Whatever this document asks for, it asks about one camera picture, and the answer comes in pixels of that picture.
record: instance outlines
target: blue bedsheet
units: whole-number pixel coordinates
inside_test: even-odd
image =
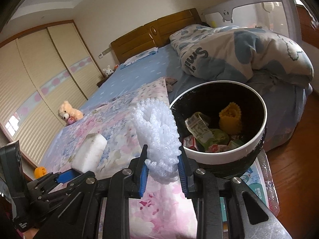
[[[95,105],[103,104],[117,96],[135,91],[143,84],[153,82],[160,77],[174,77],[173,92],[168,94],[171,103],[178,95],[195,85],[206,82],[182,71],[178,54],[170,44],[159,48],[154,55],[145,57],[127,67],[121,66],[81,107],[84,113],[90,112]]]
[[[173,85],[173,92],[168,94],[170,103],[187,89],[206,82],[204,79],[186,74],[181,69],[177,52],[168,44],[159,48],[158,53],[154,55],[145,57],[123,69],[119,67],[81,107],[81,110],[87,114],[98,105],[135,91],[143,84],[163,76],[178,80]],[[247,84],[254,88],[258,85],[258,78],[253,78],[251,83],[248,81]],[[308,89],[303,89],[284,82],[279,82],[271,89],[263,91],[261,96],[268,111],[268,129],[264,145],[266,151],[285,143],[292,136],[311,91],[310,85]]]

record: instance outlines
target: wardrobe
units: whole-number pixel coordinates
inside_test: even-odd
[[[103,78],[74,23],[45,27],[0,48],[0,125],[37,166],[65,126],[58,108],[80,108]]]

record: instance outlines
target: bowl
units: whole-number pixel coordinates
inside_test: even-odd
[[[217,176],[222,177],[244,173],[262,149],[267,121],[267,108],[262,97],[242,83],[211,81],[188,89],[170,104],[182,142],[183,138],[191,135],[185,126],[187,118],[195,112],[202,112],[211,117],[209,128],[219,128],[219,112],[230,102],[235,102],[241,109],[242,134],[246,143],[221,153],[204,153],[185,148],[187,157],[215,170]]]

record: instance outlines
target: teddy bear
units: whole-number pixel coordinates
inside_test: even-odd
[[[107,68],[104,68],[103,72],[104,72],[105,76],[109,76],[109,75],[114,73],[114,71],[110,68],[110,66],[107,66]]]
[[[83,118],[83,113],[80,110],[72,108],[68,101],[64,101],[59,108],[58,112],[61,119],[63,119],[68,125]]]

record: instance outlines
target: blue gripper pad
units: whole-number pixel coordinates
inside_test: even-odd
[[[143,197],[144,192],[146,190],[147,176],[148,176],[148,168],[146,164],[143,164],[141,175],[140,175],[140,188],[138,191],[140,197]]]
[[[82,173],[79,173],[78,171],[74,170],[74,169],[69,169],[63,173],[61,173],[57,179],[56,182],[57,183],[67,183],[70,180],[73,180],[74,178],[80,176]]]
[[[188,182],[187,182],[187,177],[186,177],[186,173],[185,173],[185,167],[184,167],[184,163],[182,160],[182,156],[179,155],[178,156],[178,173],[179,173],[179,177],[180,177],[180,181],[181,181],[181,190],[184,193],[185,197],[187,198],[188,196]]]

